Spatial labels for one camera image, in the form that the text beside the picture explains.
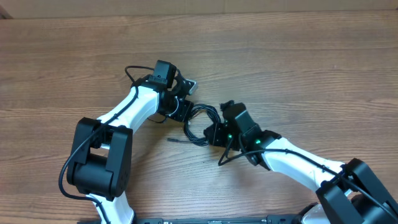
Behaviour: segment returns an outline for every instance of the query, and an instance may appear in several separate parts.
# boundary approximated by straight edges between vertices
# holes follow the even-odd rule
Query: robotic arm
[[[155,69],[150,70],[154,71],[153,75],[138,79],[135,82],[138,86],[132,86],[130,94],[113,110],[97,119],[83,118],[76,126],[71,155],[77,149],[79,151],[68,163],[67,181],[75,185],[79,193],[95,198],[101,204],[102,211],[94,203],[101,216],[100,223],[105,224],[106,220],[110,223],[133,222],[134,212],[124,193],[131,168],[132,135],[150,115],[160,113],[182,122],[193,106],[185,97],[196,90],[196,81],[185,79],[174,65],[160,60]],[[121,115],[107,124],[125,107]],[[101,125],[105,126],[103,131],[98,132],[90,144],[79,148]],[[109,149],[108,158],[90,152],[90,148],[99,147]]]
[[[311,189],[317,194],[321,205],[308,207],[299,215],[268,215],[265,218],[136,219],[124,192],[131,168],[132,135],[154,113],[186,122],[193,103],[185,97],[197,88],[196,81],[182,77],[171,63],[158,61],[155,69],[150,70],[154,71],[153,74],[138,79],[130,94],[115,109],[98,119],[83,118],[76,126],[72,156],[67,162],[67,181],[76,186],[79,193],[95,198],[101,204],[102,209],[94,203],[101,216],[101,221],[94,223],[395,223],[391,217],[396,217],[398,204],[364,162],[353,159],[344,164],[304,151],[275,132],[262,131],[246,111],[245,105],[233,101],[221,104],[224,123],[215,123],[203,132],[210,144],[226,147],[219,166],[246,156],[251,164],[283,173]],[[120,116],[107,122],[122,110],[124,112]],[[81,147],[100,127],[102,130],[90,143]],[[91,148],[99,147],[109,149],[108,157],[90,153]],[[230,149],[240,150],[242,154],[229,158]],[[347,195],[353,190],[362,194],[350,201]]]
[[[395,223],[398,204],[363,161],[353,159],[348,164],[331,161],[304,151],[272,131],[262,131],[242,103],[221,104],[224,124],[212,138],[226,142],[224,156],[230,148],[241,150],[253,165],[283,173],[314,191],[321,205],[292,216],[285,223]],[[234,158],[229,158],[223,165]],[[351,191],[360,191],[352,201]]]

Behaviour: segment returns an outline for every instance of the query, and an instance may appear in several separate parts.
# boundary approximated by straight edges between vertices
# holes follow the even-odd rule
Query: wooden table
[[[57,178],[79,119],[129,92],[126,65],[174,63],[190,100],[244,102],[264,129],[337,161],[366,161],[398,198],[398,12],[97,17],[0,21],[0,222],[75,223],[94,206]],[[135,78],[146,75],[137,71]],[[200,134],[210,120],[192,121]],[[127,197],[138,217],[297,213],[315,194],[218,147],[182,124],[146,121],[134,135]],[[74,186],[69,192],[77,193]]]

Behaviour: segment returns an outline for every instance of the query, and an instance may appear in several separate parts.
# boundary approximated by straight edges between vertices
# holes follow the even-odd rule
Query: black mounting base
[[[132,224],[298,224],[300,215],[268,215],[258,218],[188,218],[170,219],[138,218]],[[79,224],[101,224],[96,222],[78,222]]]

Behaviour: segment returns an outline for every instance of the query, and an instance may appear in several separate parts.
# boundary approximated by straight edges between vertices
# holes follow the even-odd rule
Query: black cable
[[[167,138],[166,140],[167,140],[168,142],[179,142],[179,143],[189,143],[189,144],[192,144],[191,141],[178,140],[178,139],[174,139],[174,138]]]
[[[182,78],[182,80],[187,81],[181,74],[181,71],[177,68],[177,75]]]
[[[226,145],[226,147],[225,147],[225,151],[224,151],[223,155],[221,156],[221,158],[220,158],[219,161],[218,161],[218,165],[219,165],[219,166],[222,166],[222,165],[220,165],[220,164],[221,164],[221,162],[223,161],[224,157],[227,158],[227,159],[229,159],[229,158],[228,158],[228,154],[229,154],[229,150],[231,149],[231,146],[232,146],[232,142],[233,142],[233,141],[234,141],[234,137],[232,136],[231,139],[229,139],[229,141],[228,141],[228,143],[227,143],[227,145]]]
[[[239,159],[240,157],[243,156],[247,156],[247,155],[251,155],[251,154],[255,154],[255,153],[263,153],[263,152],[283,152],[283,153],[290,153],[296,156],[299,156],[300,158],[308,161],[309,163],[315,165],[316,167],[336,176],[339,177],[344,183],[350,185],[352,188],[354,188],[355,190],[361,192],[367,199],[369,199],[370,201],[372,201],[374,204],[376,204],[378,207],[380,207],[382,210],[384,210],[396,223],[398,223],[398,217],[396,215],[394,215],[392,212],[390,212],[388,210],[388,208],[386,208],[384,205],[382,205],[380,202],[378,202],[376,199],[374,199],[374,197],[372,197],[371,195],[369,195],[366,191],[364,191],[363,189],[361,189],[360,187],[358,187],[356,184],[352,183],[350,180],[346,179],[345,177],[341,176],[340,174],[338,174],[337,172],[327,168],[325,165],[321,165],[317,162],[315,162],[314,160],[308,158],[307,156],[304,156],[303,154],[290,150],[290,149],[261,149],[261,150],[255,150],[255,151],[249,151],[249,152],[244,152],[241,153],[237,156],[231,157],[228,160],[222,162],[222,159],[224,158],[224,155],[221,157],[221,159],[218,161],[218,165],[222,166],[225,165],[229,162],[234,161],[235,159]]]
[[[243,143],[242,143],[242,133],[239,133],[238,142],[239,142],[239,146],[241,147],[242,152],[246,152],[246,148],[243,146]]]
[[[104,207],[102,206],[102,203],[97,200],[96,198],[91,198],[91,197],[83,197],[83,196],[76,196],[76,195],[71,195],[68,194],[65,189],[63,188],[62,185],[62,180],[63,180],[63,176],[65,174],[65,171],[71,161],[71,159],[76,155],[76,153],[86,144],[89,144],[89,142],[91,141],[91,139],[96,136],[100,131],[102,131],[109,123],[111,123],[112,121],[114,121],[116,118],[118,118],[118,116],[120,116],[121,114],[123,114],[133,103],[134,101],[138,98],[138,86],[135,85],[136,82],[134,81],[134,79],[132,78],[132,76],[130,75],[130,73],[128,72],[129,68],[144,68],[144,69],[149,69],[149,70],[153,70],[153,68],[149,68],[149,67],[143,67],[143,66],[135,66],[135,65],[131,65],[131,66],[127,66],[126,68],[124,68],[124,71],[126,72],[126,75],[131,79],[132,84],[136,87],[136,93],[134,94],[134,96],[132,97],[131,101],[124,106],[119,112],[117,112],[116,114],[113,115],[113,117],[109,120],[107,120],[105,123],[103,123],[99,128],[97,128],[95,131],[93,131],[77,148],[76,150],[68,157],[68,159],[66,160],[66,162],[64,163],[61,172],[60,172],[60,176],[58,178],[58,187],[61,191],[61,193],[68,198],[72,198],[72,199],[76,199],[76,200],[88,200],[88,201],[92,201],[96,204],[96,207],[99,207],[99,209],[101,210],[101,213],[105,219],[106,223],[111,223],[108,219],[108,216],[105,213]]]
[[[162,120],[162,121],[155,121],[155,120],[153,120],[153,119],[150,119],[150,118],[147,118],[149,121],[152,121],[152,122],[155,122],[155,123],[158,123],[158,124],[163,124],[164,122],[166,122],[167,121],[167,118],[169,118],[168,116],[164,116],[164,119]]]
[[[207,146],[209,145],[209,141],[206,139],[206,137],[202,137],[202,138],[198,138],[196,137],[190,130],[189,130],[189,121],[200,111],[205,110],[207,116],[211,119],[211,121],[213,123],[221,123],[221,118],[217,113],[216,108],[214,108],[213,106],[210,105],[206,105],[206,104],[197,104],[197,105],[193,105],[193,108],[191,110],[191,112],[187,115],[188,119],[187,121],[184,123],[184,133],[187,136],[187,138],[194,143],[197,146]]]

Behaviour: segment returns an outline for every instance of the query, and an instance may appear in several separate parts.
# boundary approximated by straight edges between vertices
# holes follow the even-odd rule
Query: wall
[[[397,9],[398,0],[0,0],[16,19]]]

